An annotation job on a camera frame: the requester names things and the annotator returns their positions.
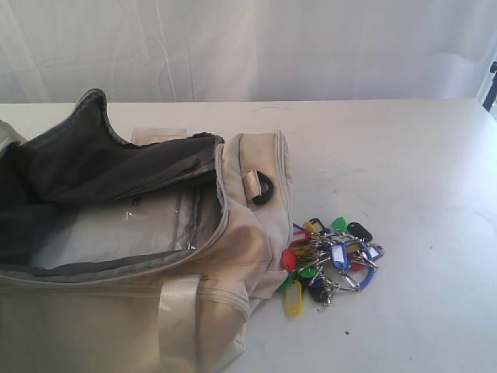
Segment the colourful key tag bunch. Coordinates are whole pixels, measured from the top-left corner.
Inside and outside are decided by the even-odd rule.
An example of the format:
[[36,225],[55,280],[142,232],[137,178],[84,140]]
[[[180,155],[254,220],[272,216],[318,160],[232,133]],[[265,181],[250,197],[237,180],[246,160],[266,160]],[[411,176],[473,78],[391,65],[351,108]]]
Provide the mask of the colourful key tag bunch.
[[337,217],[330,225],[312,218],[293,224],[290,245],[282,252],[280,266],[287,273],[278,287],[289,318],[302,313],[304,294],[328,307],[339,292],[355,293],[366,288],[379,269],[384,248],[359,222]]

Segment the beige duffel bag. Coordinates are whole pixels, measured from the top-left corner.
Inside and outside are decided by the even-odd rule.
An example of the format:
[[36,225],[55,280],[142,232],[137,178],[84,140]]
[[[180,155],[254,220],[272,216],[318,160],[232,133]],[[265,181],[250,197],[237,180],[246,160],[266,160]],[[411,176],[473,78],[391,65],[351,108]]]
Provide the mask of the beige duffel bag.
[[287,279],[279,131],[136,145],[100,89],[26,140],[1,125],[1,370],[214,372]]

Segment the dark object at right edge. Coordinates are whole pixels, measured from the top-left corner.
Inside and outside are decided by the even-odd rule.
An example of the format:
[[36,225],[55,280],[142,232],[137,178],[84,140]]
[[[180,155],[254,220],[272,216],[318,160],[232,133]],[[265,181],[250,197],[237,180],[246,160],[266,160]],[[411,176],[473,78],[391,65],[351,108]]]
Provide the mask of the dark object at right edge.
[[487,111],[490,112],[492,107],[495,104],[496,101],[496,96],[497,96],[497,61],[493,61],[490,68],[489,72],[492,75],[492,81],[491,85],[488,89],[488,92],[486,94],[486,97],[483,101],[482,107]]

